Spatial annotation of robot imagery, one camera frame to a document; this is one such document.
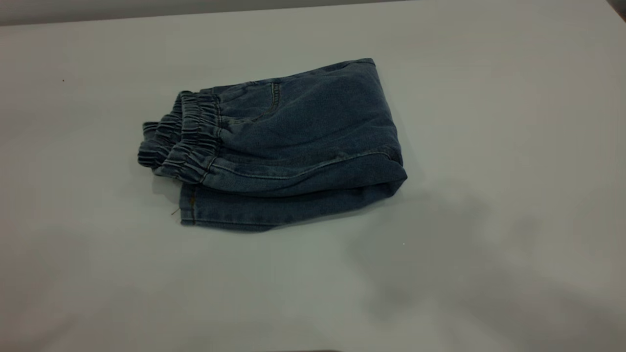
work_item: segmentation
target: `jeans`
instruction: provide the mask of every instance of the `jeans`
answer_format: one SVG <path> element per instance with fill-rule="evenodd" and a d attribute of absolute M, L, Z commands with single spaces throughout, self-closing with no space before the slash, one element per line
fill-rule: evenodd
<path fill-rule="evenodd" d="M 260 231 L 355 210 L 406 180 L 372 59 L 180 92 L 139 164 L 183 182 L 183 225 Z"/>

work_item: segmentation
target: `white surface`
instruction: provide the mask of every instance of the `white surface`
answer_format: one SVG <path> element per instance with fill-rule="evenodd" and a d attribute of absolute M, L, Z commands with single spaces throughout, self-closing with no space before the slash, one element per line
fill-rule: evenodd
<path fill-rule="evenodd" d="M 601 0 L 0 28 L 0 349 L 624 351 L 625 44 Z M 179 90 L 368 56 L 409 174 L 386 202 L 182 227 L 136 163 Z"/>

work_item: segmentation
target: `pocket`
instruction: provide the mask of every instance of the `pocket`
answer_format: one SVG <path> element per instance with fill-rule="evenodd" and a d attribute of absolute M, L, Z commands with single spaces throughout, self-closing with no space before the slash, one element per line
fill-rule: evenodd
<path fill-rule="evenodd" d="M 271 116 L 280 103 L 280 83 L 248 82 L 220 94 L 220 115 L 230 123 L 254 122 Z"/>

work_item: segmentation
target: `stitching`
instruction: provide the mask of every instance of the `stitching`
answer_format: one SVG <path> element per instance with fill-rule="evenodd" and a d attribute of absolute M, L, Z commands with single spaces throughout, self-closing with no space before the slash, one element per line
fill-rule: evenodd
<path fill-rule="evenodd" d="M 211 89 L 211 94 L 213 95 L 213 97 L 215 98 L 215 107 L 217 109 L 217 142 L 218 142 L 218 146 L 215 149 L 215 155 L 213 156 L 213 159 L 211 159 L 211 162 L 208 163 L 207 167 L 205 168 L 204 171 L 204 175 L 202 175 L 202 178 L 200 179 L 200 183 L 204 184 L 204 180 L 207 178 L 208 176 L 208 172 L 211 169 L 211 166 L 213 166 L 213 163 L 215 162 L 215 160 L 217 159 L 217 155 L 220 153 L 220 149 L 222 148 L 222 109 L 220 108 L 220 98 L 215 95 L 215 88 Z"/>
<path fill-rule="evenodd" d="M 216 220 L 199 220 L 199 221 L 194 220 L 193 224 L 196 225 L 196 224 L 211 224 L 211 223 L 229 224 L 229 225 L 268 226 L 268 227 L 284 225 L 284 224 L 265 224 L 265 223 L 254 224 L 254 223 L 249 223 L 249 222 L 228 222 L 228 221 L 216 221 Z"/>
<path fill-rule="evenodd" d="M 192 207 L 192 222 L 193 222 L 194 225 L 196 224 L 196 220 L 195 220 L 195 193 L 196 193 L 197 189 L 198 189 L 198 187 L 194 186 L 192 196 L 191 196 L 191 198 L 189 198 L 189 204 Z"/>
<path fill-rule="evenodd" d="M 273 113 L 274 111 L 276 111 L 280 103 L 280 85 L 276 82 L 271 82 L 271 90 L 272 90 L 272 104 L 270 105 L 269 109 L 267 109 L 264 113 L 262 113 L 258 117 L 248 118 L 244 120 L 234 120 L 234 121 L 231 121 L 230 124 L 236 125 L 238 123 L 255 122 L 259 118 L 262 118 L 263 116 L 269 115 Z"/>
<path fill-rule="evenodd" d="M 285 76 L 285 77 L 280 77 L 280 79 L 282 81 L 291 81 L 297 78 L 301 78 L 301 77 L 307 77 L 307 76 L 317 76 L 317 75 L 323 75 L 324 73 L 328 73 L 328 72 L 335 72 L 335 71 L 339 71 L 339 70 L 343 70 L 344 68 L 353 65 L 353 64 L 361 64 L 361 63 L 367 63 L 370 64 L 374 67 L 376 67 L 376 64 L 370 61 L 361 61 L 361 60 L 355 60 L 355 61 L 350 61 L 348 63 L 346 63 L 343 66 L 334 68 L 333 70 L 329 70 L 326 71 L 325 69 L 328 68 L 328 66 L 324 66 L 324 67 L 320 67 L 320 68 L 316 68 L 314 70 L 310 70 L 310 71 L 306 71 L 306 72 L 301 72 L 301 73 L 296 73 L 294 75 L 290 75 L 290 76 Z"/>
<path fill-rule="evenodd" d="M 279 90 L 279 85 L 278 83 L 272 82 L 272 105 L 270 106 L 269 109 L 267 109 L 266 112 L 262 113 L 261 115 L 259 115 L 259 117 L 257 118 L 253 118 L 252 120 L 250 120 L 251 122 L 254 122 L 256 120 L 258 120 L 259 118 L 262 118 L 265 115 L 268 115 L 269 113 L 272 113 L 276 110 L 276 108 L 278 107 L 278 102 L 280 100 L 280 90 Z"/>
<path fill-rule="evenodd" d="M 366 157 L 368 155 L 374 155 L 374 154 L 383 154 L 384 156 L 386 156 L 388 159 L 390 159 L 391 161 L 393 161 L 393 159 L 389 156 L 389 154 L 384 153 L 384 152 L 369 152 L 369 153 L 362 153 L 362 154 L 357 154 L 357 155 L 353 155 L 349 158 L 344 158 L 344 159 L 340 159 L 340 160 L 335 160 L 335 161 L 331 161 L 331 162 L 326 162 L 326 163 L 322 163 L 314 168 L 310 168 L 306 171 L 303 171 L 301 173 L 298 173 L 296 175 L 293 176 L 259 176 L 259 175 L 250 175 L 247 173 L 242 173 L 242 172 L 237 172 L 235 170 L 232 170 L 230 168 L 227 167 L 223 167 L 223 166 L 219 166 L 219 165 L 214 165 L 213 167 L 217 167 L 217 168 L 221 168 L 222 170 L 228 171 L 228 172 L 232 172 L 235 175 L 239 175 L 239 176 L 244 176 L 244 177 L 250 177 L 252 179 L 270 179 L 270 180 L 288 180 L 288 179 L 294 179 L 296 177 L 300 177 L 302 175 L 305 175 L 309 172 L 315 171 L 318 168 L 322 168 L 322 167 L 326 167 L 329 165 L 334 165 L 336 163 L 341 163 L 341 162 L 345 162 L 348 160 L 352 160 L 352 159 L 356 159 L 356 158 L 360 158 L 360 157 Z"/>
<path fill-rule="evenodd" d="M 183 129 L 185 128 L 185 109 L 183 108 L 184 104 L 185 104 L 185 101 L 184 101 L 185 99 L 183 97 L 184 93 L 185 93 L 185 96 L 188 96 L 188 94 L 186 94 L 186 93 L 190 93 L 190 92 L 182 91 L 182 92 L 180 92 L 178 94 L 179 97 L 180 97 L 180 138 L 181 138 L 181 140 L 182 140 Z M 192 99 L 191 99 L 190 103 L 193 105 L 193 107 L 198 108 L 198 110 L 200 109 L 200 107 L 198 106 L 198 100 L 196 99 L 195 95 L 192 95 Z M 189 114 L 189 113 L 187 115 L 188 115 L 188 117 L 193 118 L 195 120 L 195 122 L 198 124 L 198 127 L 196 127 L 196 130 L 195 130 L 195 138 L 193 138 L 193 142 L 194 142 L 193 145 L 196 146 L 196 145 L 198 145 L 198 139 L 200 139 L 200 129 L 201 129 L 201 127 L 200 127 L 200 113 L 198 112 L 197 116 L 194 116 L 193 114 Z M 188 164 L 189 158 L 191 156 L 192 156 L 192 149 L 189 148 L 189 151 L 187 152 L 187 156 L 185 157 L 185 162 L 183 162 L 181 164 L 181 166 L 179 166 L 179 168 L 178 168 L 178 170 L 176 172 L 176 176 L 174 177 L 175 179 L 180 179 L 180 173 L 182 172 L 183 167 L 186 166 L 186 164 Z"/>

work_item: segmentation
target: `elastic waistband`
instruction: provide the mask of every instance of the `elastic waistband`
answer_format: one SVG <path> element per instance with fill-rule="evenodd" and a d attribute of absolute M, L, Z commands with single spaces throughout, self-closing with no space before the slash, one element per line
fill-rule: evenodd
<path fill-rule="evenodd" d="M 172 112 L 143 124 L 139 164 L 155 175 L 202 182 L 221 146 L 218 98 L 211 91 L 178 94 Z"/>

